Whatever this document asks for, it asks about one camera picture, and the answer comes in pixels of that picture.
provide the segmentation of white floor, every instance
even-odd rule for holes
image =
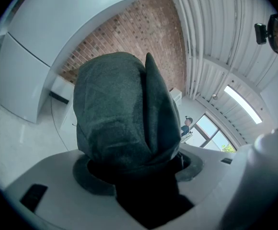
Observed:
[[[0,189],[40,160],[67,150],[77,149],[76,133],[60,130],[66,104],[51,97],[43,106],[37,124],[10,113],[0,105]]]

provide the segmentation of brick wall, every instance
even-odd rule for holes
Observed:
[[[136,0],[88,35],[65,62],[61,76],[76,82],[86,61],[124,51],[143,64],[151,52],[169,90],[184,90],[185,47],[182,28],[172,0]]]

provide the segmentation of sky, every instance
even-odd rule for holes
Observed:
[[[217,127],[213,125],[213,123],[206,117],[202,116],[202,118],[197,122],[198,125],[211,137],[215,131],[217,130]],[[225,136],[219,131],[215,137],[212,139],[216,145],[221,148],[222,145],[227,146],[229,141],[225,138]]]

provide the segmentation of tree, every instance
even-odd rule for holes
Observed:
[[[236,150],[232,147],[232,145],[230,143],[227,144],[226,146],[222,145],[221,147],[222,147],[221,151],[224,151],[224,152],[236,152]]]

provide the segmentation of corrugated metal wall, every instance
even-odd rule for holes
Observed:
[[[195,39],[199,41],[199,20],[203,23],[203,58],[209,56],[224,65],[221,69],[217,64],[203,60],[201,75],[198,71],[199,51],[189,58],[196,57],[196,70],[188,66],[188,85],[192,87],[189,96],[201,96],[221,112],[236,128],[247,143],[253,143],[255,138],[272,129],[272,120],[264,102],[257,98],[278,71],[278,55],[271,50],[269,44],[256,43],[254,24],[267,24],[270,15],[276,13],[268,0],[197,0],[200,17],[196,16],[196,0],[188,0],[193,16]],[[245,86],[233,73],[240,73],[255,90]],[[261,116],[263,122],[255,124],[249,114],[227,93],[224,88],[230,85],[239,92],[246,101]]]

